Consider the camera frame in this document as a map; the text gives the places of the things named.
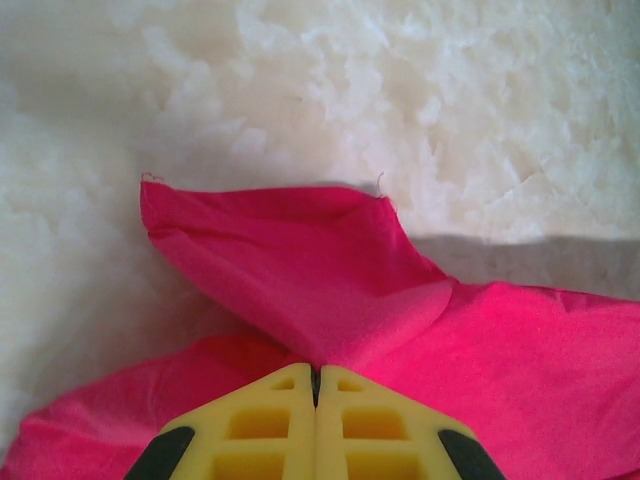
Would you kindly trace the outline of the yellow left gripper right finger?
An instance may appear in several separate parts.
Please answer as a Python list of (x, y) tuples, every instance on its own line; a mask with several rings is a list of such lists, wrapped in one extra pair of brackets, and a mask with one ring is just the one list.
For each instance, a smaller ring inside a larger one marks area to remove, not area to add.
[(472, 430), (337, 366), (315, 372), (315, 480), (506, 480)]

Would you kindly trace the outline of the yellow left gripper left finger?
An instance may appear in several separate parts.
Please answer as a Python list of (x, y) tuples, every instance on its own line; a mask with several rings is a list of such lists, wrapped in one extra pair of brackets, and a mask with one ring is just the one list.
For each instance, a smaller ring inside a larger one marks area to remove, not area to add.
[(124, 480), (313, 480), (318, 374), (303, 363), (169, 421)]

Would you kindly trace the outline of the pink t-shirt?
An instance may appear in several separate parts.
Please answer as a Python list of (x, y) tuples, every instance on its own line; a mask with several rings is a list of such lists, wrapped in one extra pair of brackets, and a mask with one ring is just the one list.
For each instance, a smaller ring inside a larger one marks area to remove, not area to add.
[(291, 364), (337, 366), (469, 427), (506, 480), (640, 480), (640, 303), (464, 284), (348, 188), (143, 182), (153, 245), (248, 328), (27, 416), (0, 480), (124, 480), (169, 421)]

